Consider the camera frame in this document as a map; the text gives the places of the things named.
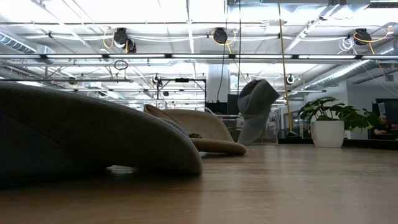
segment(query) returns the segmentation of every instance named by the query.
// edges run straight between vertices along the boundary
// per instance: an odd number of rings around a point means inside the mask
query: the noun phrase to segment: table surface
[[[0,190],[0,223],[397,223],[398,152],[250,146],[199,177],[107,174]]]

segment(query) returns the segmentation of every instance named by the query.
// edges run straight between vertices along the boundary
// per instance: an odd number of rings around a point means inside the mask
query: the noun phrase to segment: hanging cord
[[[108,30],[108,28],[105,28],[105,32],[104,32],[104,39],[102,40],[103,41],[103,43],[104,43],[104,46],[107,48],[107,49],[112,49],[112,47],[113,47],[113,42],[114,42],[114,32],[113,32],[113,34],[112,34],[112,44],[111,44],[111,46],[109,47],[108,45],[106,45],[106,43],[105,43],[105,37],[106,37],[106,31]]]
[[[211,38],[214,40],[214,43],[216,43],[216,44],[218,44],[218,45],[229,45],[229,44],[232,44],[233,42],[235,42],[235,40],[236,40],[236,34],[234,33],[234,39],[233,40],[231,40],[229,43],[225,43],[225,44],[220,44],[220,43],[217,43],[217,41],[214,39],[214,31],[213,32],[211,32]]]
[[[354,38],[355,38],[356,40],[359,40],[359,41],[365,42],[365,43],[375,43],[375,42],[379,42],[379,41],[381,41],[381,40],[384,40],[384,39],[388,36],[388,32],[389,32],[389,31],[390,31],[390,27],[387,28],[386,35],[385,35],[384,37],[380,38],[380,39],[377,39],[377,40],[362,40],[362,39],[359,39],[359,38],[356,37],[356,34],[358,34],[357,32],[354,34]]]
[[[241,21],[241,0],[239,0],[239,40],[242,39],[242,21]],[[242,42],[239,41],[239,59],[238,59],[238,97],[239,97],[239,74],[242,73],[241,72],[241,47],[242,47]]]
[[[287,94],[287,84],[286,84],[286,68],[285,68],[285,50],[284,50],[284,38],[283,38],[283,32],[282,32],[282,16],[280,14],[280,2],[282,0],[279,0],[278,2],[278,11],[279,11],[279,32],[280,32],[280,47],[282,48],[282,65],[284,68],[284,86],[285,86],[285,98],[286,98],[286,103],[287,103],[287,112],[289,115],[289,129],[290,132],[293,131],[292,127],[292,113],[290,112],[290,105],[289,105],[289,95]]]
[[[225,32],[227,31],[227,25],[228,25],[228,6],[226,7],[226,19],[225,19]],[[220,85],[218,87],[218,92],[217,92],[217,105],[219,102],[219,96],[220,96],[220,90],[221,90],[221,85],[223,84],[223,76],[224,76],[224,58],[225,58],[225,44],[224,45],[224,50],[223,50],[223,64],[221,66],[221,80],[220,80]]]

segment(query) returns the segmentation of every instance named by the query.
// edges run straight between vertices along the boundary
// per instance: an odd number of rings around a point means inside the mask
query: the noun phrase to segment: ceiling pipe
[[[87,46],[89,49],[91,49],[92,51],[98,53],[97,50],[93,49],[89,43],[85,42],[81,37],[79,37],[79,35],[77,35],[73,30],[71,30],[71,28],[69,28],[67,25],[65,25],[65,23],[63,23],[56,15],[52,14],[48,9],[45,8],[45,5],[42,4],[42,1],[37,2],[36,0],[30,0],[32,1],[36,6],[39,6],[41,9],[43,9],[44,11],[46,11],[47,13],[49,13],[55,20],[57,20],[57,22],[59,23],[59,25],[63,26],[64,28],[66,28],[67,31],[69,31],[69,33],[71,33],[71,35],[73,35],[74,37],[76,37],[78,40],[80,40],[81,43],[83,43],[85,46]]]
[[[375,54],[380,55],[397,55],[398,54],[398,38],[383,44],[375,50]],[[367,70],[372,70],[377,68],[378,65],[374,60],[359,60],[355,63],[349,65],[340,65],[328,72],[320,75],[319,77],[314,78],[305,86],[297,87],[296,89],[312,89],[318,86],[327,87],[330,85],[335,85],[343,80],[354,77],[360,73],[364,73]]]
[[[134,63],[134,62],[128,62],[127,64],[129,66],[173,66],[178,63],[183,63],[186,61],[181,61],[181,60],[172,60],[167,63]],[[54,62],[51,65],[47,64],[42,64],[42,63],[24,63],[25,67],[97,67],[97,66],[109,66],[109,62]]]
[[[4,64],[4,65],[8,65],[8,66],[10,66],[12,68],[16,68],[16,69],[18,69],[19,71],[21,71],[21,72],[23,72],[25,74],[34,75],[34,76],[41,77],[41,78],[46,78],[45,75],[30,71],[29,69],[26,69],[26,68],[24,68],[22,66],[7,62],[6,60],[3,60],[3,59],[0,59],[0,63]]]
[[[318,16],[318,19],[306,24],[305,28],[301,30],[300,33],[298,33],[294,37],[294,39],[289,43],[288,46],[286,46],[285,53],[291,51],[301,40],[303,40],[312,30],[314,30],[317,27],[317,25],[321,24],[322,21],[327,20],[332,13],[335,13],[338,6],[339,6],[338,4],[329,5],[328,7],[326,7],[326,9],[324,9],[321,12],[321,14]]]
[[[23,54],[54,54],[55,51],[50,47],[41,44],[34,44],[26,41],[24,38],[0,27],[0,44],[10,47]],[[51,64],[49,59],[36,59],[38,62]]]

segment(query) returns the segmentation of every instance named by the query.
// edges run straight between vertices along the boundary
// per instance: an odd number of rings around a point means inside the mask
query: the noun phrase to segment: electrical cable
[[[280,2],[282,0],[278,1],[278,12],[279,12],[279,32],[280,36],[283,37],[283,32],[282,32],[282,16],[280,13]],[[287,113],[289,115],[289,129],[290,132],[293,132],[293,126],[292,126],[292,113],[290,112],[290,105],[289,105],[289,95],[287,94],[287,84],[286,84],[286,67],[285,67],[285,49],[284,49],[284,40],[283,38],[280,39],[280,47],[282,49],[282,65],[284,68],[284,87],[285,87],[285,99],[286,99],[286,104],[287,104]]]
[[[230,48],[228,45],[227,45],[227,47],[228,47],[229,53],[230,53],[230,54],[233,54],[234,52],[231,50],[231,48]],[[232,59],[233,59],[235,65],[236,65],[236,68],[238,68],[238,83],[239,83],[240,75],[242,75],[243,80],[246,81],[246,83],[249,83],[249,82],[244,78],[244,75],[243,75],[242,71],[240,70],[240,66],[238,66],[238,64],[236,63],[235,58],[232,58]]]
[[[372,43],[369,43],[369,47],[371,48],[372,54],[374,54],[374,50],[373,50],[373,47],[372,47]]]
[[[227,31],[227,25],[228,25],[228,6],[226,7],[226,19],[225,19],[225,31]],[[217,91],[217,101],[216,103],[219,102],[219,96],[220,96],[220,90],[221,90],[221,86],[223,84],[223,76],[224,76],[224,58],[225,58],[225,44],[224,44],[224,50],[223,50],[223,62],[222,62],[222,66],[221,66],[221,80],[220,80],[220,86],[218,87],[218,91]]]
[[[386,35],[385,35],[384,37],[380,38],[380,39],[377,39],[377,40],[362,40],[362,39],[359,39],[359,38],[356,37],[356,34],[358,34],[357,32],[354,33],[354,38],[355,38],[356,40],[359,40],[359,41],[365,42],[365,43],[375,43],[375,42],[379,42],[379,41],[381,41],[381,40],[384,40],[384,39],[388,36],[388,32],[389,32],[389,31],[390,31],[390,27],[388,27],[388,30],[387,30]]]
[[[340,54],[342,52],[346,52],[351,50],[354,47],[354,40],[349,38],[349,39],[341,39],[338,43],[338,46],[340,48],[340,52],[338,52],[337,54]]]
[[[109,47],[108,45],[106,45],[106,43],[105,43],[105,38],[103,39],[104,46],[105,46],[107,49],[112,49],[112,47],[113,47],[113,42],[114,42],[114,32],[113,32],[113,35],[112,35],[112,44],[111,44],[110,47]]]
[[[242,37],[241,0],[239,0],[239,39],[241,39],[241,37]],[[239,41],[238,90],[237,90],[238,96],[239,96],[239,74],[241,73],[241,47],[242,47],[242,42]]]
[[[235,38],[236,38],[236,33],[234,33],[234,39],[231,40],[229,43],[225,43],[225,44],[219,44],[217,43],[217,41],[214,39],[214,31],[211,33],[211,38],[214,40],[214,43],[218,44],[218,45],[229,45],[232,44],[233,42],[235,42]]]

